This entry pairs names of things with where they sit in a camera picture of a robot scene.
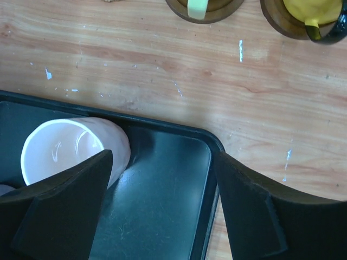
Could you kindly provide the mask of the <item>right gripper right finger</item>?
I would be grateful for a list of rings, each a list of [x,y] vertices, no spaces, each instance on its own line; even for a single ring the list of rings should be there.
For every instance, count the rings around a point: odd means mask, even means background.
[[[346,202],[281,184],[225,152],[214,159],[234,259],[346,259]]]

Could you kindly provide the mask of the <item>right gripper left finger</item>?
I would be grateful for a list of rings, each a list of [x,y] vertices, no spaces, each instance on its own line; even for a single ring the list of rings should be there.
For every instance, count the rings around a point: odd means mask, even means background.
[[[1,196],[1,259],[88,259],[112,164],[106,149]]]

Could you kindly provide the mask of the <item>pink mug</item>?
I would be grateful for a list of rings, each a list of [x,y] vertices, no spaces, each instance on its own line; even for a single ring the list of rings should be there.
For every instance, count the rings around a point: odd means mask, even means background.
[[[55,119],[32,132],[22,121],[1,124],[1,196],[15,190],[17,176],[26,185],[51,177],[103,150],[113,154],[108,184],[124,172],[131,150],[127,135],[101,118]]]

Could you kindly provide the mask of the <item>black plastic tray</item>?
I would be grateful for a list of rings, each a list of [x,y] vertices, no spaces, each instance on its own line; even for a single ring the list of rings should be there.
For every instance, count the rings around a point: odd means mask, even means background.
[[[1,183],[25,187],[28,135],[53,119],[104,118],[128,136],[127,170],[107,190],[90,259],[204,259],[219,191],[211,133],[108,110],[1,91]]]

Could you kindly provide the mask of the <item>dark wooden coaster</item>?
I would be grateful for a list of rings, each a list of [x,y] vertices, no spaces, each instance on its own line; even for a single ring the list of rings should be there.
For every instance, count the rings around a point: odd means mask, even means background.
[[[268,23],[279,33],[295,40],[310,40],[307,35],[305,24],[293,17],[286,9],[284,2],[260,1],[261,10]],[[346,37],[346,24],[340,24],[340,31],[337,30],[337,22],[330,22],[319,26],[322,37],[330,36],[333,43]]]
[[[203,20],[193,19],[188,16],[187,2],[188,0],[166,0],[171,10],[184,20],[197,24],[210,24],[221,21],[233,14],[244,0],[208,0],[207,12]]]

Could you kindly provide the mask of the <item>yellow transparent cup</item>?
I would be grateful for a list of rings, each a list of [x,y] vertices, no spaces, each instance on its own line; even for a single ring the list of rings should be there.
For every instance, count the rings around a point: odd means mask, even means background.
[[[304,23],[308,37],[314,43],[335,44],[346,37],[346,1],[283,1],[286,10]],[[321,35],[320,26],[333,23],[326,35]]]

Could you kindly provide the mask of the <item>pale green mug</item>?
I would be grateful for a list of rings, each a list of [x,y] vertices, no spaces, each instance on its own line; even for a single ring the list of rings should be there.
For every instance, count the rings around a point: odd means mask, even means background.
[[[203,20],[208,7],[208,0],[188,0],[187,11],[190,18]]]

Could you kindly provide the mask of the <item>woven rattan coaster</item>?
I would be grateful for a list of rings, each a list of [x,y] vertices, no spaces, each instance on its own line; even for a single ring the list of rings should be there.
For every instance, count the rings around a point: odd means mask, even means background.
[[[104,2],[119,2],[119,1],[121,1],[121,0],[103,0]]]

